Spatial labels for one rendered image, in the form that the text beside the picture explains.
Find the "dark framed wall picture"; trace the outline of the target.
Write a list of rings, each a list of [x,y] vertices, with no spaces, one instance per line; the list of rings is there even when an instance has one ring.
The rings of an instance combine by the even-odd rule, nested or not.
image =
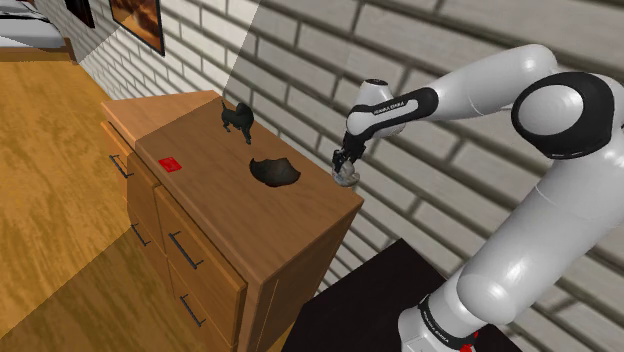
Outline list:
[[[88,28],[95,28],[89,0],[64,0],[66,8]]]

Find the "black robot stand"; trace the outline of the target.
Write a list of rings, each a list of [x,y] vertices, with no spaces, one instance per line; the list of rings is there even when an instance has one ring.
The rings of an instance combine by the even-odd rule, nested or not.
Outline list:
[[[398,240],[305,303],[281,352],[522,352],[493,325],[448,348],[417,322],[404,345],[400,314],[445,281]]]

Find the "grey rounded object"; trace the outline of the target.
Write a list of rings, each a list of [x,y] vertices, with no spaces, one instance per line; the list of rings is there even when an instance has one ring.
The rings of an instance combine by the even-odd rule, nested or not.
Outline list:
[[[353,163],[349,160],[345,161],[339,170],[333,168],[332,177],[334,181],[342,187],[352,187],[360,180],[360,175],[356,172]]]

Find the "bed with wooden frame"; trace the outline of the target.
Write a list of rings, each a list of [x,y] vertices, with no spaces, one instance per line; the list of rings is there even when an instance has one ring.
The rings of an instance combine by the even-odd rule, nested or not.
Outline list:
[[[68,61],[71,41],[28,1],[0,0],[0,62]]]

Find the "wooden chest of drawers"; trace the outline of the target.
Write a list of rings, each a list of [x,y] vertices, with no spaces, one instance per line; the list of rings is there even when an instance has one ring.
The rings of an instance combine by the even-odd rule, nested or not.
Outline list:
[[[132,214],[164,253],[174,298],[209,352],[269,352],[316,293],[362,199],[261,125],[251,144],[213,91],[103,104]],[[158,163],[173,157],[182,168]],[[293,184],[251,159],[287,158]]]

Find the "black dog figure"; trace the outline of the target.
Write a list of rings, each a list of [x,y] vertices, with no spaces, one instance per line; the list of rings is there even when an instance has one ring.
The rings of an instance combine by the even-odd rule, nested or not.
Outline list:
[[[252,109],[243,102],[238,103],[235,110],[229,109],[224,100],[221,101],[221,104],[223,108],[221,120],[225,130],[229,132],[229,126],[232,126],[241,131],[245,142],[250,145],[252,139],[251,128],[254,123],[254,113]]]

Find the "framed orange wall picture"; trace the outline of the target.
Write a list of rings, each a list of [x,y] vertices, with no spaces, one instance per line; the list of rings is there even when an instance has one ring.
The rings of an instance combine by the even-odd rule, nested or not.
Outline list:
[[[165,55],[160,0],[109,0],[113,20],[160,56]]]

